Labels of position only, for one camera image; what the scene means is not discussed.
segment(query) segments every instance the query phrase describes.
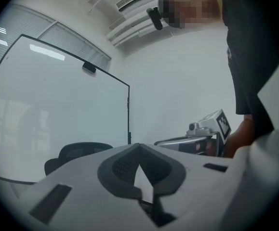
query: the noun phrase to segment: person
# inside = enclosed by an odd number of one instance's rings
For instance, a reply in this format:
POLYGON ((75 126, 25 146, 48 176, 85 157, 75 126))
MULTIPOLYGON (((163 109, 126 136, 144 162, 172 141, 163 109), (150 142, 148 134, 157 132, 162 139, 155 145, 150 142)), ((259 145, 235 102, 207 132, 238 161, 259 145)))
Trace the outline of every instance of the person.
POLYGON ((273 130, 257 94, 279 64, 279 0, 159 0, 166 23, 189 28, 222 21, 228 28, 228 65, 236 114, 244 115, 230 135, 224 157, 273 130))

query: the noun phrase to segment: whiteboard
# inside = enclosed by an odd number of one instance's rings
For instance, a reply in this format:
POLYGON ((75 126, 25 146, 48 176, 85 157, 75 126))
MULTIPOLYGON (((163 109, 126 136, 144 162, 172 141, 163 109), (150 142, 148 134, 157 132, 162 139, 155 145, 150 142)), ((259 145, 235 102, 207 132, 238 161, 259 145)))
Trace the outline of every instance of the whiteboard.
POLYGON ((129 86, 21 36, 0 63, 0 177, 37 182, 67 144, 128 144, 129 86))

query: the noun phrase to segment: window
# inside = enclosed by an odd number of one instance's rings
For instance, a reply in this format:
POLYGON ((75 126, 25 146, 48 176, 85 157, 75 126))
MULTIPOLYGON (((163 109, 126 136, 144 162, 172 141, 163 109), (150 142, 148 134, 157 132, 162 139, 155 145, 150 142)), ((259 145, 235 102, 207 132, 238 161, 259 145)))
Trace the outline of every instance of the window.
POLYGON ((10 6, 0 16, 0 59, 21 34, 37 37, 53 21, 25 7, 10 6))
POLYGON ((39 39, 108 71, 110 57, 61 23, 54 24, 39 39))
POLYGON ((0 60, 21 35, 39 38, 108 71, 111 58, 63 24, 34 10, 10 5, 0 16, 0 60))

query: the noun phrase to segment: black shirt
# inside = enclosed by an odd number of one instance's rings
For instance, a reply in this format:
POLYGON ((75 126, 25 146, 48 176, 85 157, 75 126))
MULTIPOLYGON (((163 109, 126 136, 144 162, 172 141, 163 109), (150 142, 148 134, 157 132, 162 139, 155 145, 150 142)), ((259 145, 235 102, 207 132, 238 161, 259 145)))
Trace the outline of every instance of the black shirt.
POLYGON ((279 0, 223 0, 236 113, 252 114, 255 136, 273 130, 257 94, 279 65, 279 0))

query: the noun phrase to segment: whiteboard frame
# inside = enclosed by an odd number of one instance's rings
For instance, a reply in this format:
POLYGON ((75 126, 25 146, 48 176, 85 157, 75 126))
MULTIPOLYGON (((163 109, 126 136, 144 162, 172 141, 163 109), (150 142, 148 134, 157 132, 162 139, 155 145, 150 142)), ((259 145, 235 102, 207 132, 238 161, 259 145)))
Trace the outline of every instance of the whiteboard frame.
MULTIPOLYGON (((74 54, 68 52, 68 51, 65 51, 65 50, 63 50, 63 49, 61 49, 61 48, 59 48, 59 47, 57 47, 57 46, 54 46, 54 45, 52 45, 52 44, 50 44, 50 43, 44 42, 44 41, 42 41, 42 40, 40 40, 40 39, 38 39, 38 38, 34 38, 34 37, 28 36, 28 35, 26 35, 26 34, 21 34, 21 35, 13 42, 13 44, 8 48, 8 50, 5 52, 5 54, 3 55, 3 57, 0 59, 0 64, 1 64, 2 61, 4 60, 4 57, 7 55, 7 53, 9 52, 9 50, 13 47, 13 45, 14 45, 21 37, 25 37, 25 38, 28 38, 28 39, 32 39, 32 40, 34 40, 34 41, 36 41, 36 42, 40 42, 40 43, 42 43, 42 44, 48 45, 48 46, 50 46, 50 47, 53 47, 54 49, 57 49, 57 50, 59 50, 59 51, 62 51, 62 52, 65 53, 65 54, 68 54, 68 55, 70 55, 70 56, 72 56, 72 57, 74 57, 74 58, 76 58, 76 59, 79 59, 79 60, 83 61, 84 64, 85 64, 85 63, 90 63, 90 62, 88 62, 88 61, 86 61, 86 60, 84 60, 84 59, 82 59, 82 58, 80 58, 80 57, 78 57, 78 56, 76 56, 76 55, 74 55, 74 54)), ((99 67, 97 67, 97 66, 95 66, 95 65, 93 65, 93 66, 94 66, 97 70, 102 71, 103 73, 105 73, 105 74, 107 74, 107 75, 113 77, 114 79, 118 80, 119 82, 123 83, 124 85, 126 85, 126 86, 128 87, 128 99, 127 99, 127 110, 128 110, 128 131, 127 131, 127 132, 128 132, 128 136, 127 136, 127 138, 128 138, 128 144, 131 144, 131 133, 130 133, 130 85, 126 84, 125 82, 123 82, 122 80, 118 79, 117 77, 111 75, 110 73, 106 72, 105 70, 103 70, 103 69, 101 69, 101 68, 99 68, 99 67)), ((18 181, 18 180, 10 180, 10 179, 3 178, 3 177, 0 177, 0 180, 4 180, 4 181, 7 181, 7 182, 18 183, 18 184, 29 184, 29 185, 35 183, 35 182, 25 182, 25 181, 18 181)))

